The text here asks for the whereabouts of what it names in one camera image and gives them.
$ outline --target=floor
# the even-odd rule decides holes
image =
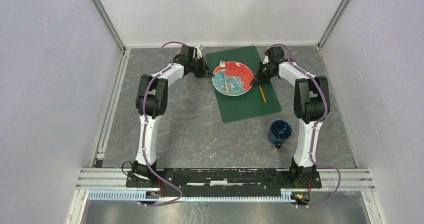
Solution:
[[[329,194],[313,192],[312,202]],[[296,209],[289,203],[178,202],[145,208],[134,201],[89,200],[82,224],[370,224],[360,192],[338,192],[322,205]]]
[[[202,53],[232,48],[236,47],[205,47]],[[261,57],[266,48],[257,47]],[[315,46],[290,48],[295,61],[303,69],[317,76],[328,76]],[[166,48],[165,53],[174,56],[179,50]],[[140,139],[140,122],[135,107],[140,76],[156,73],[167,64],[159,48],[131,50],[103,167],[120,167],[123,162],[135,159]],[[157,167],[288,167],[296,151],[299,133],[298,119],[293,111],[294,87],[276,77],[272,84],[281,112],[223,123],[209,78],[197,79],[189,74],[174,82],[169,87],[168,106],[157,133]],[[356,164],[331,86],[329,92],[331,111],[319,133],[316,161],[322,165],[354,168]],[[281,149],[275,149],[267,139],[268,128],[275,120],[285,120],[292,127],[292,135]]]

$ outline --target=white wall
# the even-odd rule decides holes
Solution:
[[[351,0],[323,58],[387,223],[423,223],[424,0]]]
[[[0,0],[0,223],[64,223],[120,52],[90,0]]]
[[[316,44],[341,0],[101,0],[126,46]]]

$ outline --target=pencil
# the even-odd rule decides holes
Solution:
[[[263,102],[267,103],[267,99],[265,98],[264,90],[262,90],[262,86],[259,86],[260,93],[262,94]]]

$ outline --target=fork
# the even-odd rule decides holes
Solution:
[[[227,93],[230,93],[230,88],[228,87],[228,83],[227,83],[227,75],[225,73],[225,61],[221,61],[219,63],[219,67],[220,67],[220,71],[224,74],[224,81],[225,81],[225,91]]]

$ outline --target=green mat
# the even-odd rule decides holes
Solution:
[[[219,66],[220,61],[226,61],[243,63],[255,74],[261,57],[256,47],[251,45],[206,54],[206,61],[211,71]],[[222,121],[229,123],[281,112],[281,106],[273,86],[263,85],[262,90],[265,94],[266,103],[262,99],[259,86],[252,86],[246,94],[239,96],[227,96],[215,90]]]

